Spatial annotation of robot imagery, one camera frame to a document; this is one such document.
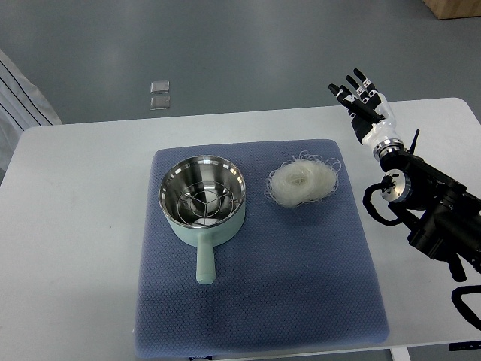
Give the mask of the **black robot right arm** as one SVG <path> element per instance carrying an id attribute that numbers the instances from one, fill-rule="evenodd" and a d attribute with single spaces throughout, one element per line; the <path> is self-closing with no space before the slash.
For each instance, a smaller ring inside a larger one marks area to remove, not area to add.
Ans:
<path id="1" fill-rule="evenodd" d="M 385 175 L 363 195 L 370 216 L 385 226 L 404 224 L 410 230 L 409 245 L 447 263 L 455 281 L 467 279 L 463 260 L 479 271 L 479 198 L 399 139 L 378 141 L 374 156 Z"/>

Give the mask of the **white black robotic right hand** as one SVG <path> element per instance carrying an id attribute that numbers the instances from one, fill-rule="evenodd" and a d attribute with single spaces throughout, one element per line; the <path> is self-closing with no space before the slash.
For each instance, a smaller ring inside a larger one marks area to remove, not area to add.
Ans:
<path id="1" fill-rule="evenodd" d="M 351 89 L 333 83 L 328 89 L 347 109 L 359 143 L 369 147 L 376 160 L 388 152 L 403 150 L 404 143 L 396 132 L 397 122 L 386 97 L 360 70 L 356 68 L 353 73 L 346 76 Z"/>

